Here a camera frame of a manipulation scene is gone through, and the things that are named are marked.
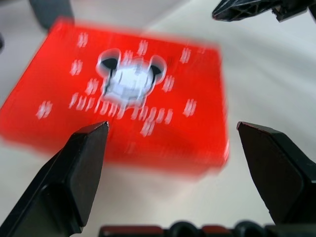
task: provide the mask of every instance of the white background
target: white background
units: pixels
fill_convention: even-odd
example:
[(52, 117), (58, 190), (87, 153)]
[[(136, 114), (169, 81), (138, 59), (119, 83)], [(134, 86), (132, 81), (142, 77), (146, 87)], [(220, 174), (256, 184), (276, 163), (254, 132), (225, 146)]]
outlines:
[[(196, 182), (106, 166), (81, 236), (97, 236), (103, 224), (169, 227), (179, 219), (197, 226), (211, 223), (231, 227), (243, 219), (271, 223), (246, 165), (236, 131), (240, 120), (283, 131), (315, 161), (316, 24), (309, 13), (283, 23), (270, 12), (225, 23), (211, 19), (217, 0), (175, 2), (73, 0), (73, 7), (76, 18), (142, 27), (144, 31), (171, 33), (221, 46), (231, 143), (228, 165), (218, 176)], [(45, 33), (26, 0), (0, 7), (0, 32), (5, 39), (0, 54), (2, 104)], [(1, 144), (0, 223), (44, 162), (44, 155)]]

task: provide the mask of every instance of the mickey mouse logo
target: mickey mouse logo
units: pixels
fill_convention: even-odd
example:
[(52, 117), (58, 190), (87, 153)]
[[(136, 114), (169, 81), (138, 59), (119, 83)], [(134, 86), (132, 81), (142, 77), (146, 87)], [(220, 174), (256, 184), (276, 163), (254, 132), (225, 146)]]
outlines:
[(157, 55), (149, 62), (130, 57), (121, 62), (120, 50), (110, 49), (101, 53), (96, 70), (104, 78), (102, 93), (105, 98), (123, 107), (141, 107), (155, 85), (163, 81), (166, 67), (165, 61)]

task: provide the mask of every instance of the red box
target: red box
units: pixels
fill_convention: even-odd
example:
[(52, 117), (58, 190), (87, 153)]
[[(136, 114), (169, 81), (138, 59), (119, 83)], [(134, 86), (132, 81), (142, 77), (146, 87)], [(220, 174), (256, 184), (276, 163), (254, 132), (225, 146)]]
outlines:
[(55, 153), (104, 120), (108, 162), (187, 174), (222, 167), (218, 49), (58, 21), (1, 108), (0, 134)]

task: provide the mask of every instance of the white table surface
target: white table surface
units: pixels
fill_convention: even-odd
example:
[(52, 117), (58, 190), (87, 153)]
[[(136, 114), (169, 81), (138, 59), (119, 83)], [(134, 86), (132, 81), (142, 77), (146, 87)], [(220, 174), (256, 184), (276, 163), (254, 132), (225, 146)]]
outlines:
[[(111, 5), (108, 0), (73, 0), (73, 6), (77, 18), (130, 24), (145, 27), (146, 31), (220, 44), (228, 100), (230, 160), (219, 175), (196, 182), (105, 166), (89, 222), (81, 236), (97, 236), (103, 224), (169, 227), (176, 220), (188, 220), (197, 226), (211, 223), (232, 227), (244, 219), (271, 223), (252, 183), (236, 124), (243, 120), (283, 131), (316, 160), (316, 24), (311, 16), (307, 13), (278, 23), (267, 12), (241, 22), (215, 22), (211, 12), (217, 0), (191, 0), (176, 8), (168, 5), (169, 11), (164, 14), (161, 6), (154, 21), (149, 21), (139, 18), (139, 14), (150, 11), (155, 1), (129, 2), (134, 4), (130, 11), (121, 11), (119, 5)], [(112, 10), (118, 12), (118, 18), (107, 14)], [(45, 33), (34, 20), (26, 0), (0, 7), (0, 32), (5, 38), (5, 49), (0, 54), (2, 104)], [(1, 143), (0, 223), (44, 162), (44, 155)]]

